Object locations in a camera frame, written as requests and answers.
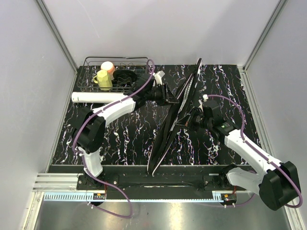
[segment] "black marble table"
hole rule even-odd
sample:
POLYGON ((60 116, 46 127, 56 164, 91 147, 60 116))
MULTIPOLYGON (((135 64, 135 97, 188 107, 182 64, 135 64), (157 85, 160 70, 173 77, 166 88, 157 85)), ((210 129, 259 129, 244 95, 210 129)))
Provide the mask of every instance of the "black marble table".
MULTIPOLYGON (((165 72, 166 81, 173 92, 177 86, 189 76, 194 66, 190 65, 160 65, 156 71, 165 72)), ((75 85, 74 91, 80 91, 75 85)), ((245 134, 258 145, 260 141, 248 105, 244 86, 236 65, 203 65, 199 83, 191 104, 199 105, 198 100, 203 94, 218 94, 231 98, 239 104, 245 114, 245 134)), ((216 99, 222 113, 228 119, 241 124, 239 111, 228 101, 216 99)), ((81 165, 81 157, 71 150, 71 121, 78 115, 77 108, 89 106, 100 107, 101 104, 70 102, 64 124, 60 133, 57 148, 54 153, 53 165, 81 165)), ((157 106, 148 102, 136 112, 124 115, 106 128, 104 142, 100 155, 103 165, 146 165, 151 147, 160 124, 168 111, 167 107, 157 106)), ((210 138, 206 130, 191 132, 180 130, 174 140, 164 165, 216 165, 216 164, 246 164, 234 151, 218 141, 210 138)))

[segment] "white wall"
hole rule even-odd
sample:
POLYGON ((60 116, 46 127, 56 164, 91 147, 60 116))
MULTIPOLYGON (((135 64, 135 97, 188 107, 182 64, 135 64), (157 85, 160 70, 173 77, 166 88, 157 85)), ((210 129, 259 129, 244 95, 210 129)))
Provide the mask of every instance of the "white wall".
POLYGON ((0 31, 0 229, 16 230, 48 164, 73 71, 35 1, 0 1, 0 31))
POLYGON ((307 1, 290 0, 248 74, 274 154, 298 168, 307 223, 307 1))
POLYGON ((148 56, 157 64, 243 65, 278 0, 45 0, 77 64, 148 56))

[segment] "dish rack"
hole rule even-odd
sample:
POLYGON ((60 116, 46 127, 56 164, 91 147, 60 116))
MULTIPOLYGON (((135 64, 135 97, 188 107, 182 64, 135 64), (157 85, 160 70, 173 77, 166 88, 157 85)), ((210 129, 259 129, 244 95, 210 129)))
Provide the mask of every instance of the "dish rack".
POLYGON ((110 61, 116 69, 126 69, 133 71, 139 77, 148 73, 147 57, 87 57, 84 60, 81 72, 77 79, 77 87, 82 92, 125 92, 133 85, 133 82, 118 82, 112 80, 113 87, 108 90, 101 90, 101 87, 93 81, 93 77, 100 70, 100 66, 105 61, 110 61))

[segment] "purple cable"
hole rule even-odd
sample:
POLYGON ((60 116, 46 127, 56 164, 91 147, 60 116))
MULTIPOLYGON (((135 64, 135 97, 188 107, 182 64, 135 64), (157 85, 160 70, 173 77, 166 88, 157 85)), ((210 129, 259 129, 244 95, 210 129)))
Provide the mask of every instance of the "purple cable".
MULTIPOLYGON (((230 103, 232 103, 239 111, 240 111, 240 114, 241 114, 241 117, 242 117, 242 126, 241 126, 241 131, 240 131, 240 134, 241 134, 241 137, 242 139, 245 141, 245 143, 251 147, 256 153, 258 153, 263 159, 265 159, 266 161, 269 162, 269 158, 267 158, 264 154, 262 154, 258 149, 256 149, 254 146, 252 146, 247 140, 245 140, 244 138, 244 127, 245 127, 245 116, 243 114, 243 111, 242 109, 235 103, 233 102, 231 99, 227 98, 227 97, 224 97, 224 96, 221 96, 221 95, 208 95, 208 97, 220 97, 220 98, 223 98, 223 99, 226 99, 228 100, 230 103)), ((297 195, 299 197, 299 202, 297 205, 289 205, 289 204, 286 204, 285 206, 287 207, 290 207, 290 208, 298 208, 298 207, 301 207, 302 204, 303 204, 303 197, 302 197, 302 194, 301 192, 299 191, 298 187, 296 186, 296 184, 291 180, 291 178, 280 168, 278 167, 278 165, 276 165, 274 162, 270 162, 271 165, 273 165, 288 181, 289 183, 292 185, 292 187, 295 189, 295 191, 297 192, 297 195)))
MULTIPOLYGON (((118 103, 120 103, 120 102, 123 102, 123 101, 127 100, 127 99, 130 98, 130 97, 133 97, 134 95, 136 95, 139 91, 141 91, 141 90, 149 83, 149 81, 152 79, 152 77, 153 77, 153 75, 154 75, 153 73, 154 73, 154 69, 155 69, 154 61, 151 60, 151 59, 148 59, 148 60, 147 60, 146 69, 148 68, 149 61, 152 63, 153 69, 152 69, 152 71, 151 71, 151 73, 150 73, 150 77, 148 78, 147 82, 145 82, 145 84, 144 84, 143 86, 141 86, 141 87, 140 87, 136 92, 134 92, 133 94, 131 94, 131 95, 129 95, 129 96, 127 96, 127 97, 121 99, 120 101, 112 102, 112 103, 106 105, 106 106, 104 107, 103 110, 97 111, 96 113, 92 114, 91 116, 89 116, 89 117, 86 119, 86 121, 82 124, 80 130, 78 131, 78 133, 77 133, 75 139, 73 140, 72 151, 73 151, 74 153, 83 154, 82 151, 76 149, 77 140, 79 139, 80 134, 81 134, 82 131, 84 130, 85 126, 89 123, 89 121, 90 121, 93 117, 95 117, 95 116, 98 115, 99 113, 105 111, 106 109, 112 107, 113 105, 118 104, 118 103)), ((96 206, 94 206, 94 205, 92 205, 92 207, 95 207, 95 208, 97 208, 97 209, 99 209, 99 210, 101 210, 101 211, 104 211, 104 212, 106 212, 106 213, 108 213, 108 214, 111 214, 111 215, 113 215, 113 216, 116 216, 116 217, 128 218, 128 219, 131 218, 131 217, 132 217, 132 214, 133 214, 133 213, 132 213, 132 203, 130 202, 128 196, 127 196, 120 188, 116 187, 115 185, 110 184, 110 183, 105 182, 105 181, 101 181, 101 180, 97 179, 96 177, 94 177, 94 175, 91 174, 91 172, 87 169, 87 165, 86 165, 86 162, 85 162, 84 155, 82 155, 82 162, 83 162, 83 165, 84 165, 84 169, 86 170, 87 174, 88 174, 90 177, 92 177, 94 180, 96 180, 96 181, 98 181, 98 182, 100 182, 100 183, 102 183, 102 184, 105 184, 105 185, 108 185, 108 186, 111 186, 111 187, 117 189, 118 191, 120 191, 120 192, 124 195, 124 197, 126 198, 126 200, 127 200, 128 203, 129 203, 130 214, 129 214, 128 216, 123 216, 123 215, 116 214, 116 213, 114 213, 114 212, 110 212, 110 211, 108 211, 108 210, 105 210, 105 209, 103 209, 103 208, 96 207, 96 206)))

